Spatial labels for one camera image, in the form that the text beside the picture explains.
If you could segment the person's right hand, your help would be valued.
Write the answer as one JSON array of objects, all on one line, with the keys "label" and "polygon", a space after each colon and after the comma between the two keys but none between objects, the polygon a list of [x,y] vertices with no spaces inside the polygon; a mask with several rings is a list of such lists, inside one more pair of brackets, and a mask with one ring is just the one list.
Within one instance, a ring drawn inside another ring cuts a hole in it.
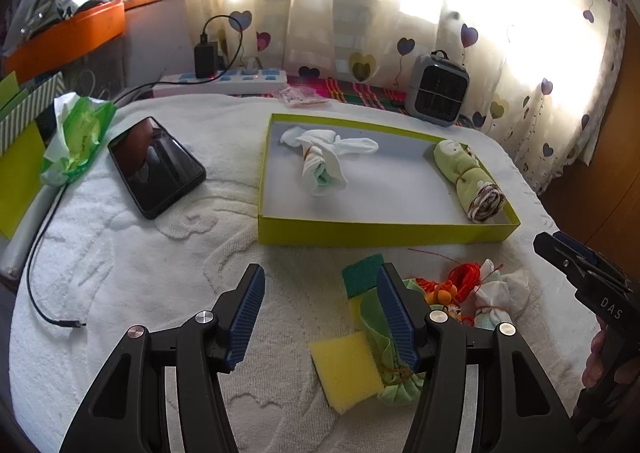
[{"label": "person's right hand", "polygon": [[[593,388],[604,374],[602,361],[602,349],[608,337],[608,325],[598,320],[600,331],[593,337],[590,347],[590,355],[586,361],[585,370],[582,372],[582,385],[585,388]],[[620,385],[630,385],[639,377],[639,359],[632,360],[620,366],[614,374],[614,381]]]}]

